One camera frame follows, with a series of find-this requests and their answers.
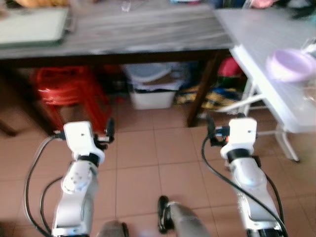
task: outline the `white folding table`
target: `white folding table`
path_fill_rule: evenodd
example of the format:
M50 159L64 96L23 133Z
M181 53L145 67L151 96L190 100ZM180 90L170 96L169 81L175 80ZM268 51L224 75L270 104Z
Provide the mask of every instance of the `white folding table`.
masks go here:
M307 39L316 37L316 27L304 20L290 19L286 9L221 9L217 15L235 39L231 54L248 77L241 102L218 110L238 108L248 113L251 103L263 100L278 121L277 141L289 159L299 161L286 133L311 132L316 129L316 107L305 99L300 86L286 84L269 77L268 56L279 48L300 49Z

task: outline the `wooden table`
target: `wooden table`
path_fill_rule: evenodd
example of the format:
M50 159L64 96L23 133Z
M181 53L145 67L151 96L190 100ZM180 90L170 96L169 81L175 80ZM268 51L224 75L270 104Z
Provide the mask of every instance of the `wooden table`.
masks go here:
M121 1L106 0L87 11L60 45L0 49L0 78L15 91L28 115L52 133L50 120L25 101L21 75L14 68L207 60L187 119L193 126L216 82L221 59L234 45L213 10L206 4L149 0L123 12Z

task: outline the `red plastic stool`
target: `red plastic stool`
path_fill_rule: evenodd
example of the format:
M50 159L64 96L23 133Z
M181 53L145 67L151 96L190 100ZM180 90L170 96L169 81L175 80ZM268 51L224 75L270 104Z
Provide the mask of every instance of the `red plastic stool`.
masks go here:
M93 129L104 130L112 112L110 101L89 67L41 68L35 71L34 81L57 129L63 130L64 124L57 107L80 103L87 111ZM106 105L106 111L101 110L96 96Z

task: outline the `white storage bin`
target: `white storage bin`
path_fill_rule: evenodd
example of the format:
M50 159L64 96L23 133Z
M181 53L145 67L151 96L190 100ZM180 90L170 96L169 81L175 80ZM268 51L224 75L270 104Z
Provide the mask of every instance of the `white storage bin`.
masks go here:
M165 109L170 108L175 91L135 93L130 92L133 106L137 110Z

